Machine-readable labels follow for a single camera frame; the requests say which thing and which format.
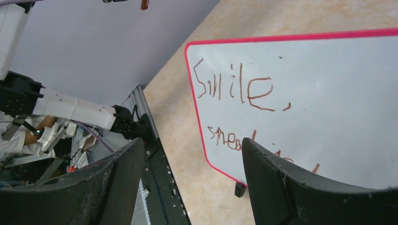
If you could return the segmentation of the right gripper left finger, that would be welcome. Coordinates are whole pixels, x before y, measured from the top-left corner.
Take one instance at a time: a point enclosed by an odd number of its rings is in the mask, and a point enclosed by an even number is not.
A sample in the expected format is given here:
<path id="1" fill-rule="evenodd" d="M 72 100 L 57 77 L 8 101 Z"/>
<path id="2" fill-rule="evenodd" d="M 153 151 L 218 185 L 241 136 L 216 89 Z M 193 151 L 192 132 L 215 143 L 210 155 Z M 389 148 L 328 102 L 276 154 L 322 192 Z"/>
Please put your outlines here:
<path id="1" fill-rule="evenodd" d="M 134 139 L 111 155 L 42 184 L 3 188 L 3 225 L 129 225 L 144 161 Z"/>

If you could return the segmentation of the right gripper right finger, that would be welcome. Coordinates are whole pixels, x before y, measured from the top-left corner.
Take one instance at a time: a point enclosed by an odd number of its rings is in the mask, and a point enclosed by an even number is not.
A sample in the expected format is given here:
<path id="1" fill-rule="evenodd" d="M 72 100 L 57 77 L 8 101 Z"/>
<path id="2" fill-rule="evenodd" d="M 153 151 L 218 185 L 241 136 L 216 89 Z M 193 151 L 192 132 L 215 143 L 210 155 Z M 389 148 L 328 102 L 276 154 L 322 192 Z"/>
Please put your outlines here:
<path id="1" fill-rule="evenodd" d="M 331 180 L 243 139 L 242 157 L 258 225 L 395 225 L 398 190 Z"/>

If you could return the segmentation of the pink-framed whiteboard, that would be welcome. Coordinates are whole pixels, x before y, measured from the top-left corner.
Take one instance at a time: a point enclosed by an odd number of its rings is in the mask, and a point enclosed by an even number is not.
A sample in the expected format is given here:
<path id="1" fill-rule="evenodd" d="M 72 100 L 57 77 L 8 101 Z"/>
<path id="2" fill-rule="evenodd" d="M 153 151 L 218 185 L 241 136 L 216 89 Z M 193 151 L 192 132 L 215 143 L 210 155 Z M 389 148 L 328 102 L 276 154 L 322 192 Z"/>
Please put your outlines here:
<path id="1" fill-rule="evenodd" d="M 246 183 L 250 137 L 317 175 L 397 186 L 397 28 L 192 41 L 184 53 L 218 172 Z"/>

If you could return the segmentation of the white marker pen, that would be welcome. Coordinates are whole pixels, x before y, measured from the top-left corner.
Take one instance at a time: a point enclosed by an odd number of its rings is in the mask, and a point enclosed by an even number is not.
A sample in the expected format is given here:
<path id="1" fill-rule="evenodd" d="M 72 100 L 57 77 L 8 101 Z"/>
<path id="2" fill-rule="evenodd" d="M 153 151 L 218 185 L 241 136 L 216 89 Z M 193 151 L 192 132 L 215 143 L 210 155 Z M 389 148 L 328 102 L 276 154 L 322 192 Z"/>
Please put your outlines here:
<path id="1" fill-rule="evenodd" d="M 141 0 L 141 10 L 147 10 L 149 5 L 149 0 Z"/>

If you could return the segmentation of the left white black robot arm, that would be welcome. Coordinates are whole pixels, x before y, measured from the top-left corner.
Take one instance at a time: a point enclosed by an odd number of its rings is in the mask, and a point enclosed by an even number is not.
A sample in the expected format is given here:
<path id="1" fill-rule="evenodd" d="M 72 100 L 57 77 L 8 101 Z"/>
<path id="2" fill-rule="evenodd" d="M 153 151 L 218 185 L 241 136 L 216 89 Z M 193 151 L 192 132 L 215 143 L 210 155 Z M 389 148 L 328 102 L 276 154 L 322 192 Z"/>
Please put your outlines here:
<path id="1" fill-rule="evenodd" d="M 13 119 L 1 134 L 10 140 L 21 125 L 34 134 L 25 120 L 34 115 L 54 116 L 81 124 L 90 124 L 122 134 L 127 140 L 146 138 L 150 130 L 136 122 L 125 107 L 100 105 L 45 88 L 33 79 L 9 70 L 22 31 L 35 4 L 33 0 L 2 0 L 0 2 L 0 110 Z"/>

